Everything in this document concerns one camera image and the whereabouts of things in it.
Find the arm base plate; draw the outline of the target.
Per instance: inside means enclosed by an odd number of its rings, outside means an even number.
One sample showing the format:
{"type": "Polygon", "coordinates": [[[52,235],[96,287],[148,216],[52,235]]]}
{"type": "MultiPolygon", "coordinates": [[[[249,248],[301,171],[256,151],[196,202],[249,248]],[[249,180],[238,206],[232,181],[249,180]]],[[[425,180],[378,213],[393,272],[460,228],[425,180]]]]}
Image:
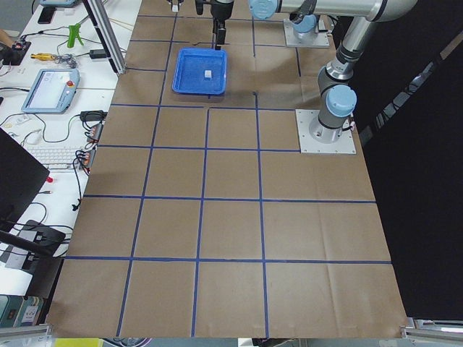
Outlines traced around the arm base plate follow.
{"type": "Polygon", "coordinates": [[[283,26],[286,47],[329,48],[330,46],[328,30],[325,28],[323,20],[319,20],[318,26],[306,33],[298,32],[288,19],[283,21],[283,26]]]}
{"type": "Polygon", "coordinates": [[[341,128],[325,128],[318,119],[319,110],[296,109],[297,132],[302,154],[355,155],[352,126],[346,119],[341,128]]]}

